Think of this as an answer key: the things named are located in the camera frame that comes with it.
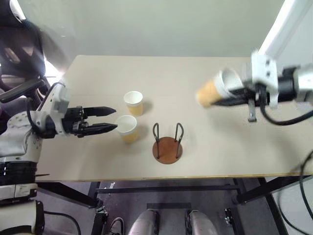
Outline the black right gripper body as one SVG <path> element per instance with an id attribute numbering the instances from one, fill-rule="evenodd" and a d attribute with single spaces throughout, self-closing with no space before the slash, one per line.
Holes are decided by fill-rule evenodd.
<path id="1" fill-rule="evenodd" d="M 250 84 L 245 83 L 245 94 L 248 100 L 253 100 L 256 107 L 269 105 L 269 94 L 267 86 L 261 83 Z"/>

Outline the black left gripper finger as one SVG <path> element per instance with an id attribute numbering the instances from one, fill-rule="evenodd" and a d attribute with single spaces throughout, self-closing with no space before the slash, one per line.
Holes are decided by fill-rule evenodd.
<path id="1" fill-rule="evenodd" d="M 88 107 L 84 108 L 85 117 L 103 117 L 115 113 L 116 110 L 110 107 Z"/>
<path id="2" fill-rule="evenodd" d="M 93 124 L 91 126 L 88 126 L 84 128 L 84 135 L 90 136 L 90 135 L 98 135 L 110 132 L 117 128 L 117 124 L 111 124 L 111 123 L 99 123 L 99 124 Z"/>

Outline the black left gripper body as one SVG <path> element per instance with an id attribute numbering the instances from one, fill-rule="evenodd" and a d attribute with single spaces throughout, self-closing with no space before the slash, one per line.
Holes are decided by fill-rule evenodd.
<path id="1" fill-rule="evenodd" d="M 84 137 L 83 131 L 88 126 L 85 119 L 87 116 L 84 114 L 82 106 L 68 108 L 64 118 L 62 119 L 63 129 L 66 134 L 72 134 L 78 138 Z"/>

